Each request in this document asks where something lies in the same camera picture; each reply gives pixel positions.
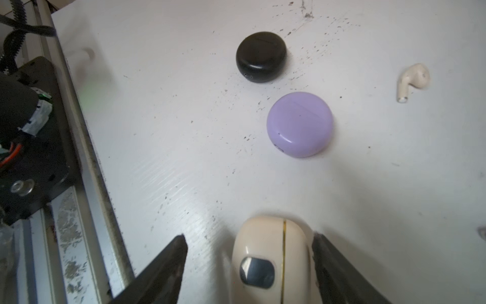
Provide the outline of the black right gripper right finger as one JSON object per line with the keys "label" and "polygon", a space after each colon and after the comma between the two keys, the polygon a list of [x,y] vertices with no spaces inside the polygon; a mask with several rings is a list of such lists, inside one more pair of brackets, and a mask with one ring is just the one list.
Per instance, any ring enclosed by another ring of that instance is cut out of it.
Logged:
{"label": "black right gripper right finger", "polygon": [[323,303],[390,304],[324,235],[314,234],[311,249]]}

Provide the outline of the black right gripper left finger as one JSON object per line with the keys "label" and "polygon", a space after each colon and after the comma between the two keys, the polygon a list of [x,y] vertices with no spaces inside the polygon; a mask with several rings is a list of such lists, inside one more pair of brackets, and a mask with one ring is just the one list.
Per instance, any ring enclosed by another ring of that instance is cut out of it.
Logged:
{"label": "black right gripper left finger", "polygon": [[178,235],[111,303],[177,303],[188,246]]}

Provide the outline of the cream earbud charging case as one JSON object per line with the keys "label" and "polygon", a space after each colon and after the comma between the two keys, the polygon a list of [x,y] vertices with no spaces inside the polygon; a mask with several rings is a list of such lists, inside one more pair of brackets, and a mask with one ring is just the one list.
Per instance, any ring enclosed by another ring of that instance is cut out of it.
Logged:
{"label": "cream earbud charging case", "polygon": [[232,303],[309,303],[308,241],[289,219],[259,216],[236,235],[231,264]]}

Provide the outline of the cream earbud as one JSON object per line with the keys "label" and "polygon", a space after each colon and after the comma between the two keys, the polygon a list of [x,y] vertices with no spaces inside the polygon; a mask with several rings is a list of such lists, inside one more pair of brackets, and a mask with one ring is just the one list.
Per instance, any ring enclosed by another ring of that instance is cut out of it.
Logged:
{"label": "cream earbud", "polygon": [[431,81],[429,69],[422,63],[417,63],[405,70],[397,81],[397,102],[406,103],[409,98],[409,87],[426,88]]}

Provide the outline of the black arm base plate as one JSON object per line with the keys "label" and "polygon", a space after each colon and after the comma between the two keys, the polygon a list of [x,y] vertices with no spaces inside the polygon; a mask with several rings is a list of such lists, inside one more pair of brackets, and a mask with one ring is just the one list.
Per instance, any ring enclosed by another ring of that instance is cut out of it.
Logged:
{"label": "black arm base plate", "polygon": [[77,161],[54,65],[37,57],[1,75],[1,216],[28,219],[76,180]]}

